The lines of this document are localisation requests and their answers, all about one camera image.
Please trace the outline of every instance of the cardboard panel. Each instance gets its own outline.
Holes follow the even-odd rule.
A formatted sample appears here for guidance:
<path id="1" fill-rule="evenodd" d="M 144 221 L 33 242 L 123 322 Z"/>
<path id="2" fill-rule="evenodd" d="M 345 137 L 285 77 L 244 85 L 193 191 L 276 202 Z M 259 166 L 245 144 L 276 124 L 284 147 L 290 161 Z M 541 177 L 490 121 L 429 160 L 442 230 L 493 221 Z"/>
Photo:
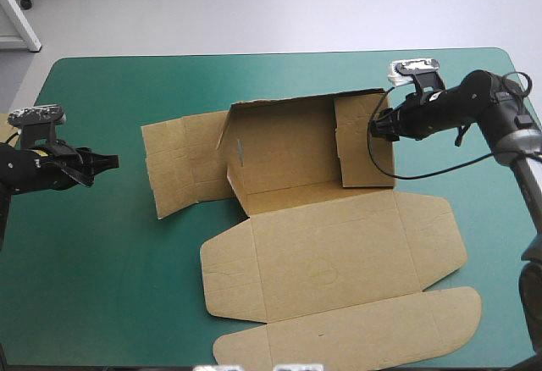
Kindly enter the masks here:
<path id="1" fill-rule="evenodd" d="M 141 127 L 158 218 L 197 202 L 232 197 L 226 162 L 216 149 L 226 112 Z"/>
<path id="2" fill-rule="evenodd" d="M 237 313 L 246 320 L 265 318 L 262 282 L 258 270 L 252 226 L 245 221 L 207 241 L 203 288 L 207 310 L 227 317 Z"/>
<path id="3" fill-rule="evenodd" d="M 229 163 L 247 194 L 340 179 L 332 97 L 267 102 L 230 112 Z"/>
<path id="4" fill-rule="evenodd" d="M 328 371 L 368 371 L 455 351 L 478 328 L 472 288 L 421 292 L 267 324 L 219 337 L 219 364 L 267 371 L 279 363 L 322 363 Z"/>
<path id="5" fill-rule="evenodd" d="M 247 215 L 252 216 L 258 213 L 273 212 L 283 208 L 295 208 L 306 204 L 325 202 L 328 200 L 339 199 L 342 197 L 351 197 L 364 195 L 374 191 L 381 191 L 379 188 L 350 188 L 345 189 L 339 180 L 330 182 L 316 183 L 278 191 L 266 191 L 264 193 L 255 193 L 246 195 L 246 204 L 241 202 Z"/>
<path id="6" fill-rule="evenodd" d="M 377 170 L 368 156 L 368 121 L 381 97 L 382 93 L 374 93 L 335 99 L 335 135 L 344 187 L 395 185 L 395 180 Z M 387 100 L 379 110 L 384 108 L 388 108 Z M 390 143 L 384 139 L 373 138 L 372 146 L 373 155 L 380 166 L 393 173 L 394 161 Z"/>
<path id="7" fill-rule="evenodd" d="M 252 255 L 257 266 L 242 267 L 225 249 L 209 253 L 211 243 L 235 242 L 238 231 L 254 247 L 245 241 L 237 254 Z M 467 254 L 446 201 L 383 190 L 255 214 L 204 243 L 201 258 L 211 314 L 269 323 L 422 291 L 460 268 Z M 219 277 L 209 273 L 217 266 Z M 236 296 L 245 278 L 260 279 L 261 318 L 207 293 L 227 286 Z"/>
<path id="8" fill-rule="evenodd" d="M 0 114 L 0 141 L 6 141 L 15 131 L 16 129 L 8 124 L 8 115 Z"/>

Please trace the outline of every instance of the cardboard box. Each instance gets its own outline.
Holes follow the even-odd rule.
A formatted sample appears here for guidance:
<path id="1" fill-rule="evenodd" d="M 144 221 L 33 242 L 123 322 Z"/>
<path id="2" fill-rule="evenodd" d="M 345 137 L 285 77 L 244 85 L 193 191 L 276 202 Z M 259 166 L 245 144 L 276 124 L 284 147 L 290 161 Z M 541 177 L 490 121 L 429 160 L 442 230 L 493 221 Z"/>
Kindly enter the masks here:
<path id="1" fill-rule="evenodd" d="M 219 363 L 380 369 L 477 329 L 476 291 L 423 292 L 467 260 L 451 207 L 392 191 L 368 158 L 382 93 L 238 102 L 142 128 L 159 218 L 234 194 L 249 216 L 201 249 L 207 310 L 267 323 L 218 338 Z M 391 144 L 373 147 L 393 171 Z"/>
<path id="2" fill-rule="evenodd" d="M 238 102 L 229 112 L 142 127 L 158 217 L 232 197 L 228 179 L 240 184 L 236 195 L 248 215 L 365 192 L 343 184 L 392 187 L 368 160 L 365 142 L 382 93 Z M 373 147 L 393 170 L 391 144 L 375 139 Z"/>

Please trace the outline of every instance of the caster wheel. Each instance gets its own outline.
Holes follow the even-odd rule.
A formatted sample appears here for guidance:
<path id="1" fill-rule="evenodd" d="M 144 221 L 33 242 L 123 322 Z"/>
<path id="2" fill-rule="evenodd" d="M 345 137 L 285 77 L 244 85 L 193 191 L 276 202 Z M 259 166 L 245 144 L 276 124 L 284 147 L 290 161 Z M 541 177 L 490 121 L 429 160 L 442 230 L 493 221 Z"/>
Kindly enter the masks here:
<path id="1" fill-rule="evenodd" d="M 22 9 L 31 9 L 32 1 L 31 0 L 20 0 L 20 7 Z"/>

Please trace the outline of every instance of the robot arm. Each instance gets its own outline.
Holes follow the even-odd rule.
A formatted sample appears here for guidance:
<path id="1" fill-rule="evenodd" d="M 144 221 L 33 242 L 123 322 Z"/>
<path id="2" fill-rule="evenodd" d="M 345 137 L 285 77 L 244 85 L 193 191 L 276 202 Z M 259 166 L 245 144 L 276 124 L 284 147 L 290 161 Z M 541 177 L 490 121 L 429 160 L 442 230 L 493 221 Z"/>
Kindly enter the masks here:
<path id="1" fill-rule="evenodd" d="M 523 104 L 531 80 L 519 73 L 528 81 L 527 90 L 523 91 L 518 83 L 508 79 L 510 74 L 498 76 L 475 70 L 459 86 L 445 89 L 438 68 L 434 59 L 391 64 L 389 78 L 394 86 L 413 83 L 416 91 L 397 108 L 386 109 L 372 119 L 368 139 L 371 134 L 388 141 L 398 141 L 402 136 L 422 140 L 435 132 L 456 128 L 456 145 L 460 146 L 468 127 L 478 124 L 491 155 L 515 175 L 538 232 L 522 255 L 528 263 L 519 280 L 528 331 L 537 355 L 511 369 L 542 369 L 542 132 Z"/>
<path id="2" fill-rule="evenodd" d="M 58 105 L 13 111 L 8 122 L 19 130 L 19 149 L 0 142 L 0 249 L 12 195 L 75 185 L 90 187 L 94 176 L 119 167 L 117 155 L 99 155 L 74 148 L 57 138 L 56 126 L 66 120 Z"/>

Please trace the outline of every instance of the cable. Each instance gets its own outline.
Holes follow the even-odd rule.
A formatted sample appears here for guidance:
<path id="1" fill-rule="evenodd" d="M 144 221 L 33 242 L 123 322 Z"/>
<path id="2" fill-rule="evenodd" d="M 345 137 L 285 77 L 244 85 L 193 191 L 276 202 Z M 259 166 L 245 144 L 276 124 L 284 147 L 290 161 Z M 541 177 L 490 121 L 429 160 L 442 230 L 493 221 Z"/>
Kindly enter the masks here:
<path id="1" fill-rule="evenodd" d="M 19 132 L 14 132 L 11 136 L 9 136 L 9 138 L 6 140 L 6 144 L 9 144 L 11 142 L 11 140 L 13 140 L 17 135 L 19 134 Z"/>
<path id="2" fill-rule="evenodd" d="M 385 174 L 386 176 L 389 176 L 390 178 L 401 179 L 401 180 L 425 179 L 425 178 L 430 178 L 432 176 L 437 176 L 439 174 L 447 174 L 448 172 L 451 172 L 453 170 L 458 170 L 458 169 L 461 169 L 461 168 L 465 168 L 467 166 L 474 165 L 475 163 L 482 162 L 487 158 L 495 157 L 497 155 L 501 155 L 501 154 L 505 154 L 505 153 L 516 153 L 518 156 L 524 156 L 525 158 L 530 158 L 530 159 L 533 159 L 535 161 L 538 161 L 538 162 L 542 163 L 542 158 L 540 156 L 538 156 L 538 155 L 533 154 L 533 153 L 526 153 L 526 152 L 522 152 L 522 151 L 499 151 L 499 152 L 486 153 L 485 155 L 482 155 L 481 157 L 478 157 L 478 158 L 475 158 L 475 159 L 471 159 L 470 161 L 466 161 L 464 163 L 460 163 L 458 165 L 454 165 L 454 166 L 451 166 L 451 167 L 446 168 L 446 169 L 441 169 L 441 170 L 436 170 L 434 172 L 429 172 L 428 174 L 417 174 L 417 175 L 414 175 L 414 176 L 403 176 L 403 175 L 400 175 L 400 174 L 392 174 L 391 172 L 387 172 L 384 168 L 382 168 L 379 165 L 379 163 L 376 161 L 376 158 L 373 155 L 373 144 L 371 142 L 371 139 L 372 139 L 371 124 L 373 123 L 374 116 L 379 111 L 379 108 L 382 106 L 382 103 L 384 102 L 386 96 L 388 96 L 388 94 L 390 94 L 394 89 L 395 89 L 395 87 L 392 86 L 390 89 L 388 89 L 387 91 L 385 91 L 382 94 L 382 97 L 380 98 L 379 103 L 374 108 L 374 111 L 371 114 L 371 117 L 369 118 L 368 125 L 367 125 L 367 149 L 368 149 L 368 152 L 369 152 L 369 157 L 371 158 L 371 161 L 373 162 L 374 166 L 380 172 Z"/>

